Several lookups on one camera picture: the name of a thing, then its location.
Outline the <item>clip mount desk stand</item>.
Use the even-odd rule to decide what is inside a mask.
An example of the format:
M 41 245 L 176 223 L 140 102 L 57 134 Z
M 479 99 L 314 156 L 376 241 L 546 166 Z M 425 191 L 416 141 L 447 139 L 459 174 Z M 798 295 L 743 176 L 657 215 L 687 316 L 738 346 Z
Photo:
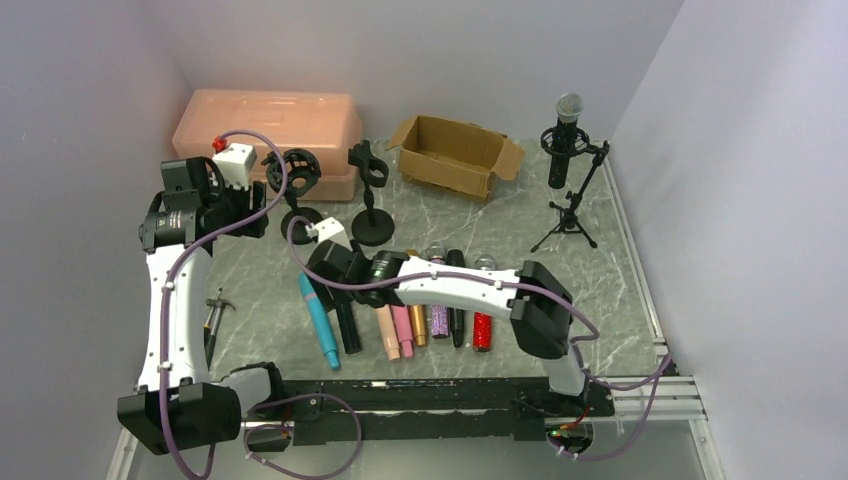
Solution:
M 362 140 L 349 150 L 348 164 L 358 169 L 364 187 L 365 209 L 352 221 L 352 236 L 360 245 L 383 245 L 393 236 L 395 224 L 388 212 L 375 206 L 374 190 L 387 184 L 389 167 L 384 160 L 373 154 L 368 140 Z

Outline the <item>blue toy microphone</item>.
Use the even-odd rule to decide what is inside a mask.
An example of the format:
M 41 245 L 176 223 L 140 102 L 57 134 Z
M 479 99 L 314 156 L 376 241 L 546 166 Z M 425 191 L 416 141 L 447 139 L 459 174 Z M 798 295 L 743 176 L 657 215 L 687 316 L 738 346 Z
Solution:
M 303 272 L 298 275 L 298 288 L 309 312 L 322 354 L 330 369 L 332 371 L 339 371 L 341 362 L 338 345 L 329 317 L 309 278 Z

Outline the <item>beige toy microphone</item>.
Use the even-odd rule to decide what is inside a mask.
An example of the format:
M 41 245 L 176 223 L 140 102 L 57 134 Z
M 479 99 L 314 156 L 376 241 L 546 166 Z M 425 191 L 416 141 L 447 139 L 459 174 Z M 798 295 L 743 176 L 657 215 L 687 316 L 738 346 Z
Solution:
M 384 351 L 390 361 L 401 358 L 401 350 L 396 334 L 394 321 L 388 305 L 375 309 Z

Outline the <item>shock mount desk stand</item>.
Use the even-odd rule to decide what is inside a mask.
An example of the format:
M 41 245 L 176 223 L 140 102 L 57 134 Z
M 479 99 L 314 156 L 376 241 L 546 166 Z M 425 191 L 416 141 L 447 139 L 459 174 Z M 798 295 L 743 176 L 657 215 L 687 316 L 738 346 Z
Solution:
M 292 234 L 287 233 L 287 228 L 296 216 L 303 216 L 311 223 L 320 222 L 323 216 L 311 207 L 301 207 L 298 200 L 306 195 L 321 177 L 320 165 L 313 153 L 303 148 L 293 148 L 285 151 L 280 161 L 271 152 L 261 164 L 266 167 L 266 180 L 271 189 L 279 193 L 285 188 L 284 200 L 290 211 L 283 217 L 281 222 L 281 233 L 287 240 L 295 245 L 305 245 L 312 242 L 306 232 L 304 224 L 293 227 Z

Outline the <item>black microphone grey grille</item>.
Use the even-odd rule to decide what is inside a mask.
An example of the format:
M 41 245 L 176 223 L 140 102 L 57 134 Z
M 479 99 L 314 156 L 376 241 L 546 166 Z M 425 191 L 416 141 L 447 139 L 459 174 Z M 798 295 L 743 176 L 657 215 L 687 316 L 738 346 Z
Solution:
M 353 355 L 361 352 L 363 347 L 350 303 L 335 299 L 334 308 L 345 353 Z

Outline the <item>pink toy microphone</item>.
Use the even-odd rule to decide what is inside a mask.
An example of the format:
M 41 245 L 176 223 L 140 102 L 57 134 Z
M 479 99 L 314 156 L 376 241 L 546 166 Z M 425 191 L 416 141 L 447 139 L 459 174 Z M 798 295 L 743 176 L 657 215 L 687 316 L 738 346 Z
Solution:
M 396 335 L 404 358 L 414 356 L 414 337 L 409 312 L 405 306 L 390 306 Z

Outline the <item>gold microphone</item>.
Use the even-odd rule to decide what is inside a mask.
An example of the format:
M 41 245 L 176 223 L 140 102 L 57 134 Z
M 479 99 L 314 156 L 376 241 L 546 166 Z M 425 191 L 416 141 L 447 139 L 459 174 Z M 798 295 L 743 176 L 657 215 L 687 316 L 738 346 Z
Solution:
M 425 348 L 429 338 L 426 308 L 409 302 L 406 303 L 406 307 L 411 322 L 413 343 L 417 348 Z

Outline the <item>purple glitter microphone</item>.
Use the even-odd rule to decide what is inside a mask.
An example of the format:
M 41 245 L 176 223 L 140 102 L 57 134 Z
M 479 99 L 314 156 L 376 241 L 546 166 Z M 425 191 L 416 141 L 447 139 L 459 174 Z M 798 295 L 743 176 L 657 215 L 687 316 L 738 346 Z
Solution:
M 432 243 L 425 252 L 427 259 L 431 263 L 443 265 L 447 250 L 443 244 L 439 242 Z M 445 339 L 449 337 L 449 315 L 447 307 L 444 305 L 431 305 L 430 313 L 430 332 L 434 339 Z

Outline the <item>slim black microphone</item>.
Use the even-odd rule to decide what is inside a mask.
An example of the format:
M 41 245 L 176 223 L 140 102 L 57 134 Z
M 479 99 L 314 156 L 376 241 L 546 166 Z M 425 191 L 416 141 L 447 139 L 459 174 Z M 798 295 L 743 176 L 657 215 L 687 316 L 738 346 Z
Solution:
M 463 252 L 459 249 L 448 250 L 446 254 L 446 263 L 449 266 L 465 267 L 466 264 Z M 464 344 L 465 311 L 449 307 L 447 312 L 453 346 L 455 348 L 461 348 Z

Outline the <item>brown cardboard box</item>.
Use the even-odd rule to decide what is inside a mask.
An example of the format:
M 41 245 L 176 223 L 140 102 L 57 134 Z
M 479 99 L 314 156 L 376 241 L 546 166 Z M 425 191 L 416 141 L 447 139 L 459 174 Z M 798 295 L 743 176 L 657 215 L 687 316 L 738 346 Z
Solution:
M 496 179 L 515 180 L 525 158 L 505 134 L 426 115 L 404 120 L 388 146 L 398 150 L 405 181 L 479 203 L 490 200 Z

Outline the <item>red glitter microphone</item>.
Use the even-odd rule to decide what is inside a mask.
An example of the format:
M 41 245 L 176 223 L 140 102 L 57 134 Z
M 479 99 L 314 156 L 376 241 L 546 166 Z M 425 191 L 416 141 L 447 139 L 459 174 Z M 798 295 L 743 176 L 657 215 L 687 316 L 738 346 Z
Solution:
M 478 270 L 495 270 L 495 259 L 489 254 L 480 255 L 474 262 Z M 475 312 L 473 316 L 472 348 L 475 352 L 489 352 L 492 348 L 492 317 L 488 314 Z

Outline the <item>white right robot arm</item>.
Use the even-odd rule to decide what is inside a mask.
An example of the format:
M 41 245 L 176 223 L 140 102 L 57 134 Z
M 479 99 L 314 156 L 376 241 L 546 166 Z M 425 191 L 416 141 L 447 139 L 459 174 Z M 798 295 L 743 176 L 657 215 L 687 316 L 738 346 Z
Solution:
M 586 388 L 586 375 L 570 344 L 577 315 L 572 296 L 539 262 L 527 260 L 518 269 L 476 270 L 395 251 L 368 258 L 324 240 L 304 272 L 325 307 L 336 301 L 374 308 L 442 305 L 506 319 L 519 348 L 542 361 L 551 391 L 576 397 Z

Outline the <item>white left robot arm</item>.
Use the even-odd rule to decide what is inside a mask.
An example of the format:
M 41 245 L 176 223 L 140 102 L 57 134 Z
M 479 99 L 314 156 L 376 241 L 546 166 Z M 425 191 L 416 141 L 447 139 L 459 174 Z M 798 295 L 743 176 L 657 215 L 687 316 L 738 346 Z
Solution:
M 213 244 L 197 242 L 221 228 L 234 237 L 263 236 L 265 187 L 250 179 L 255 160 L 241 152 L 163 162 L 163 189 L 139 227 L 151 288 L 148 341 L 138 391 L 118 399 L 117 417 L 155 455 L 232 440 L 256 405 L 284 393 L 271 362 L 216 382 L 206 356 Z

